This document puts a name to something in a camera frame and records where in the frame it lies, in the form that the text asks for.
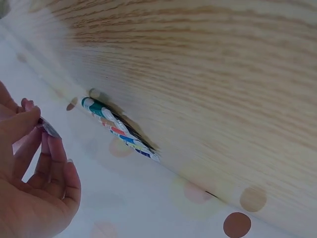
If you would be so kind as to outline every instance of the white surface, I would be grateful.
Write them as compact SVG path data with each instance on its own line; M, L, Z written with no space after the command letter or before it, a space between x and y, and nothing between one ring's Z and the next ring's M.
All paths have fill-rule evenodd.
M223 222L238 209L214 197L202 204L190 201L183 192L185 180L142 155L113 156L108 149L113 135L82 110L75 108L67 112L68 102L27 64L19 62L16 52L4 40L0 42L0 52L1 80L18 102L26 97L40 106L42 116L63 138L67 155L74 160L81 178L81 208L59 238L228 237ZM203 194L199 190L192 192L197 196ZM291 237L249 217L252 227L246 238ZM105 231L94 233L95 223L103 223Z

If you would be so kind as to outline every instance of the finger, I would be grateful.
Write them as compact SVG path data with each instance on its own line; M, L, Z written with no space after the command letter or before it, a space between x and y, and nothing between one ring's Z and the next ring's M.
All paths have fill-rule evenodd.
M78 211L81 199L81 183L72 160L64 167L66 193L63 202L69 209L71 219Z
M50 152L52 155L51 182L45 190L52 196L62 199L65 194L64 166L67 162L63 142L59 138L49 136Z
M34 129L40 116L40 109L34 107L29 112L20 113L0 121L0 136L13 144Z
M15 113L12 110L0 104L0 120L8 119L14 115Z
M40 147L42 141L41 130L35 128L14 155L13 176L22 179L30 163Z
M42 133L42 148L34 174L28 180L28 184L35 189L42 189L50 181L51 153L48 143L48 134Z
M18 105L14 102L8 90L2 82L0 82L0 104L17 113Z
M32 108L34 108L34 102L31 100L31 101L26 101L25 104L24 104L24 110L29 112L32 110Z

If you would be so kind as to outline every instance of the light wood panel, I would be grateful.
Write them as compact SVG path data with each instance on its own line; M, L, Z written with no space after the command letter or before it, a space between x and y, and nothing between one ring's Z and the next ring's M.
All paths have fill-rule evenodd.
M317 1L10 4L2 23L30 54L108 94L164 166L316 237Z

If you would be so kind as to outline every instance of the fingernail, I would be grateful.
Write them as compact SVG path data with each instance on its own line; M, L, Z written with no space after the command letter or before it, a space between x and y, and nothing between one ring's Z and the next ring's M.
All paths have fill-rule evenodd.
M31 110L40 110L40 108L38 106L34 106Z

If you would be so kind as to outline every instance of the polka dot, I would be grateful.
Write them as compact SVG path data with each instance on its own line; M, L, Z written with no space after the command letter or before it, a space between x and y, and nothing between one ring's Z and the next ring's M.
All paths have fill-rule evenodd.
M78 103L78 98L77 98L77 97L76 97L76 98L73 98L73 99L71 100L70 104L68 104L66 110L67 110L67 111L73 110L73 109L75 108L75 106L76 106L77 103Z
M230 238L244 237L250 229L250 218L241 212L231 213L223 223L223 231Z
M203 204L211 199L211 195L205 193L204 190L191 182L185 184L184 195L188 200L196 204Z
M88 95L91 98L99 100L100 102L107 103L110 100L110 97L96 88L92 88L88 91Z
M27 61L25 55L22 53L17 53L16 58L21 63L26 63L26 61Z
M124 144L122 140L115 137L109 145L110 153L115 157L126 157L133 152L129 146Z
M117 238L117 231L113 224L109 222L95 223L90 233L90 238Z
M92 98L98 98L100 96L100 92L96 89L90 90L89 96Z
M10 12L10 4L8 0L1 0L0 1L0 19L4 18Z
M266 193L260 187L246 188L240 197L240 204L248 212L258 212L266 204Z
M171 184L170 196L179 211L192 219L207 219L225 207L219 199L179 176Z
M42 0L31 0L31 4L29 7L29 12L37 12L46 7L45 1Z

